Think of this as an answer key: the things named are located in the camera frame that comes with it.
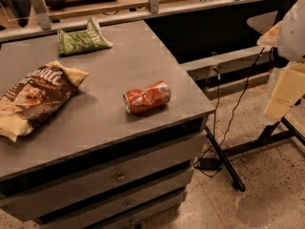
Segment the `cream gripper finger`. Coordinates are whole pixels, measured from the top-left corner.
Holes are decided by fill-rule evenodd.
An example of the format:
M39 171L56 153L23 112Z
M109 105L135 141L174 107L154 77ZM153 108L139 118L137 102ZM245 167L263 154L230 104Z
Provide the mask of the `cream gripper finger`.
M279 71L272 98L293 106L305 94L305 63L289 62Z
M274 121L280 120L290 109L290 105L281 99L271 98L268 100L263 115Z

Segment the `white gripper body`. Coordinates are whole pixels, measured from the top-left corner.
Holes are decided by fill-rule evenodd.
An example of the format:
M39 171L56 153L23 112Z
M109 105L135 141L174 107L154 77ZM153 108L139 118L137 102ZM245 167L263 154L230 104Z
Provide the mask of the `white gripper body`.
M277 49L287 60L305 62L305 0L297 0L283 17Z

